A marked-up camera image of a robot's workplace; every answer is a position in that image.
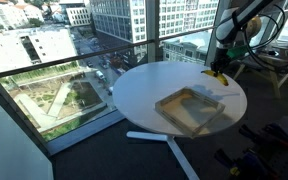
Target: office building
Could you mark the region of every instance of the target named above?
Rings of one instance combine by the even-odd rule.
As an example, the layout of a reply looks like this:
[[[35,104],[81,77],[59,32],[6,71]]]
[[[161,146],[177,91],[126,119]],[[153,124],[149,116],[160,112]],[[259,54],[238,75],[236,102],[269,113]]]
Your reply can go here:
[[[88,0],[61,0],[59,4],[64,15],[65,24],[71,26],[91,24],[90,3]]]
[[[163,41],[164,61],[184,61],[203,65],[211,34],[199,32]]]
[[[117,41],[121,44],[147,40],[144,0],[90,0],[90,2],[95,28],[100,36],[104,33],[110,36],[108,39],[111,37],[119,39]],[[218,0],[161,0],[159,37],[211,27],[217,6]],[[137,64],[146,52],[146,47],[135,48],[132,52],[128,52],[136,55],[136,60],[131,60],[131,64]]]

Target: floor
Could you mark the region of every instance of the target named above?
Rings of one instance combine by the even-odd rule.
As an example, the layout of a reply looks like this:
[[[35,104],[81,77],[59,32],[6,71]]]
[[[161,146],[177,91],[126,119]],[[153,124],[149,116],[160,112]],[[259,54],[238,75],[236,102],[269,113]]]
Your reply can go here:
[[[231,77],[236,69],[227,72]],[[223,180],[228,169],[214,159],[222,148],[232,159],[241,157],[252,142],[238,133],[242,124],[258,130],[266,123],[288,116],[288,86],[281,87],[282,99],[274,97],[269,82],[244,72],[238,78],[248,108],[233,127],[194,140],[175,138],[201,180]],[[129,130],[144,131],[126,119],[51,157],[56,180],[184,180],[187,179],[168,145],[129,139]]]

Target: cable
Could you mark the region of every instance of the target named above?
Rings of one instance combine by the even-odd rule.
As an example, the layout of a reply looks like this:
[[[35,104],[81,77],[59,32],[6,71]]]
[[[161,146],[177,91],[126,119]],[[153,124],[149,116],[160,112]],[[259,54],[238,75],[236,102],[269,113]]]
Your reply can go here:
[[[272,37],[270,37],[268,40],[266,40],[265,42],[260,43],[260,44],[255,45],[255,46],[251,46],[252,49],[258,49],[258,48],[261,48],[263,46],[268,45],[269,43],[271,43],[274,40],[274,38],[278,35],[279,31],[281,30],[280,27],[278,27],[278,23],[272,17],[265,15],[265,14],[260,14],[260,16],[265,16],[265,17],[269,18],[270,20],[272,20],[274,22],[274,24],[277,26],[277,30],[276,30],[275,34]]]
[[[260,14],[261,16],[265,16],[265,17],[269,18],[270,20],[272,20],[274,22],[274,24],[276,25],[277,30],[276,30],[276,33],[272,37],[270,37],[267,41],[265,41],[261,44],[258,44],[256,46],[252,46],[252,49],[258,49],[258,48],[261,48],[261,47],[266,46],[267,44],[271,43],[276,38],[276,36],[280,33],[280,31],[282,30],[282,26],[285,23],[285,12],[281,7],[277,6],[276,4],[274,4],[274,6],[277,7],[282,13],[283,19],[282,19],[281,27],[279,27],[278,23],[272,17],[265,15],[265,14]]]
[[[284,22],[285,22],[285,13],[284,13],[283,9],[280,8],[280,7],[277,6],[277,5],[274,5],[274,6],[276,6],[279,10],[281,10],[281,12],[282,12],[282,17],[283,17],[283,19],[282,19],[282,24],[284,24]],[[277,33],[275,33],[275,34],[274,34],[269,40],[267,40],[266,42],[261,43],[261,44],[259,44],[259,45],[257,45],[257,46],[251,47],[251,46],[249,45],[249,40],[248,40],[246,31],[243,30],[244,43],[246,44],[247,50],[248,50],[250,56],[254,59],[254,61],[255,61],[258,65],[260,65],[262,68],[264,68],[264,69],[266,69],[266,70],[269,70],[269,71],[278,72],[278,73],[288,73],[288,69],[281,69],[281,68],[288,67],[288,64],[286,64],[286,65],[280,65],[280,66],[273,65],[273,64],[271,64],[271,63],[268,63],[268,62],[262,60],[260,57],[258,57],[258,56],[253,52],[253,48],[254,48],[254,47],[256,47],[256,49],[257,49],[257,48],[259,48],[259,47],[262,47],[264,44],[268,44],[268,42],[271,42],[271,41],[277,36],[277,34],[279,33],[279,31],[281,30],[281,27],[278,26],[277,22],[276,22],[273,18],[271,18],[270,16],[267,16],[267,15],[263,15],[263,16],[266,16],[266,17],[270,18],[270,19],[275,23],[275,25],[277,26]]]

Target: round white table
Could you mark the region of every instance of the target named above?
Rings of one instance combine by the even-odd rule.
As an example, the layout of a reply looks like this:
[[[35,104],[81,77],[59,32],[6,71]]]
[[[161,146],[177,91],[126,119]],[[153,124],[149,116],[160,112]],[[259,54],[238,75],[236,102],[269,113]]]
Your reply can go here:
[[[154,62],[127,71],[114,84],[116,108],[132,123],[153,132],[128,132],[127,136],[167,142],[190,179],[198,177],[173,139],[184,135],[156,112],[155,103],[184,87],[223,103],[223,113],[205,127],[200,136],[232,126],[247,107],[245,93],[233,79],[225,75],[229,86],[224,86],[214,77],[201,73],[206,69],[209,68],[186,62]]]

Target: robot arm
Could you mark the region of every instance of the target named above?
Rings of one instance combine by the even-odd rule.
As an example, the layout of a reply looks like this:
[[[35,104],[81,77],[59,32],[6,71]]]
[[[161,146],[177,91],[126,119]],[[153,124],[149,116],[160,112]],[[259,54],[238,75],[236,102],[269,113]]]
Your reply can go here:
[[[228,49],[236,40],[239,31],[244,28],[261,10],[274,0],[253,0],[243,7],[233,10],[232,13],[223,14],[218,27],[216,28],[217,49],[215,60],[211,62],[211,70],[203,71],[210,76],[216,77],[222,84],[228,85],[226,78],[222,75],[223,69],[228,66],[231,58],[227,55]]]

